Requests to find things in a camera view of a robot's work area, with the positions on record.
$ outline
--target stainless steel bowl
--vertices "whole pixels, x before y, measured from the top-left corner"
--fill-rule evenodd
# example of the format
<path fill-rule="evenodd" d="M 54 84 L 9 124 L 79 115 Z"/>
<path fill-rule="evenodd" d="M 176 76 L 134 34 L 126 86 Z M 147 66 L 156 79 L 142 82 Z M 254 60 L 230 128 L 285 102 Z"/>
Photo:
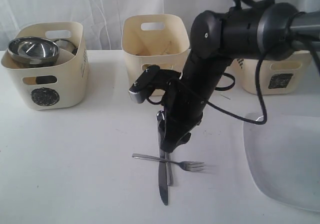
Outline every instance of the stainless steel bowl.
<path fill-rule="evenodd" d="M 59 57 L 59 46 L 41 37 L 21 37 L 10 41 L 8 53 L 22 68 L 53 66 Z"/>

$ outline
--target metal fork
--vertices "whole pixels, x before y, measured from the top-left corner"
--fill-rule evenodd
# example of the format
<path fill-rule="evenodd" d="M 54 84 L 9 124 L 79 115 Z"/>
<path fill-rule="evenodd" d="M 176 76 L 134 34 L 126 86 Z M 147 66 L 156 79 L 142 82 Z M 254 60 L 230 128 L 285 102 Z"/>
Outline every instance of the metal fork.
<path fill-rule="evenodd" d="M 145 159 L 145 160 L 152 160 L 152 161 L 158 161 L 158 162 L 166 162 L 166 163 L 173 163 L 178 165 L 182 170 L 188 171 L 188 172 L 199 172 L 204 170 L 204 162 L 198 162 L 198 161 L 173 161 L 173 160 L 167 160 L 164 158 L 159 158 L 152 155 L 143 155 L 143 154 L 132 154 L 133 158 L 138 159 Z"/>

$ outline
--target white plate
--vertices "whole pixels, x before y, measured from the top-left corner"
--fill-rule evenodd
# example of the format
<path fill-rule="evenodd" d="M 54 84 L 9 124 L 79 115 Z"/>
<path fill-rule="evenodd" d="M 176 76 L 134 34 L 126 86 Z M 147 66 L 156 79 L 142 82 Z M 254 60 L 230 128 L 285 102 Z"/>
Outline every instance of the white plate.
<path fill-rule="evenodd" d="M 257 120 L 250 113 L 247 118 Z M 283 204 L 320 212 L 320 118 L 268 115 L 244 123 L 246 157 L 256 186 Z"/>

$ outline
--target tabletop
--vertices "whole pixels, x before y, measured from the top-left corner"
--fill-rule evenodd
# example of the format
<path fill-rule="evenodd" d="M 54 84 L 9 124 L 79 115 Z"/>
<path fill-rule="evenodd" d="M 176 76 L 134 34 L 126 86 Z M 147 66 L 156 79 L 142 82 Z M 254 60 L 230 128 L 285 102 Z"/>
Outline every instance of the tabletop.
<path fill-rule="evenodd" d="M 243 123 L 208 106 L 190 141 L 171 155 L 205 162 L 205 171 L 172 166 L 174 186 L 164 206 L 157 162 L 132 158 L 159 155 L 161 107 L 130 100 L 122 51 L 87 54 L 86 96 L 63 109 L 29 109 L 0 68 L 0 223 L 320 222 L 320 214 L 280 204 L 258 190 L 246 159 Z M 312 65 L 294 93 L 266 96 L 267 110 L 320 117 L 319 85 Z M 257 96 L 239 83 L 210 100 L 243 116 L 260 112 Z"/>

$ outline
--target white curtain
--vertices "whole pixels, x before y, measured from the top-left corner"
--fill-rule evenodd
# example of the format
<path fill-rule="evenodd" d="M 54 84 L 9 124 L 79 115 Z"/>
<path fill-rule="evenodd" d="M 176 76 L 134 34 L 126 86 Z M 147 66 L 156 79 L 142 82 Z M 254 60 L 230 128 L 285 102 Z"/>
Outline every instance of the white curtain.
<path fill-rule="evenodd" d="M 320 8 L 320 0 L 276 1 L 292 3 L 304 11 Z M 189 31 L 200 12 L 226 12 L 232 4 L 232 0 L 0 0 L 0 50 L 26 26 L 62 21 L 83 24 L 89 50 L 121 49 L 122 26 L 130 16 L 174 14 Z"/>

